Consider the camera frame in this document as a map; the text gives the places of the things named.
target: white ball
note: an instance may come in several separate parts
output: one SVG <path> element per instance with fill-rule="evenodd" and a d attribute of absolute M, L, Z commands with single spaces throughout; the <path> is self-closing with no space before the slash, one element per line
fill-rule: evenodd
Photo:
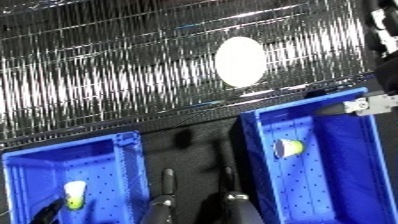
<path fill-rule="evenodd" d="M 248 37 L 225 41 L 216 53 L 215 66 L 220 78 L 234 87 L 247 87 L 258 82 L 266 70 L 266 57 L 261 44 Z"/>

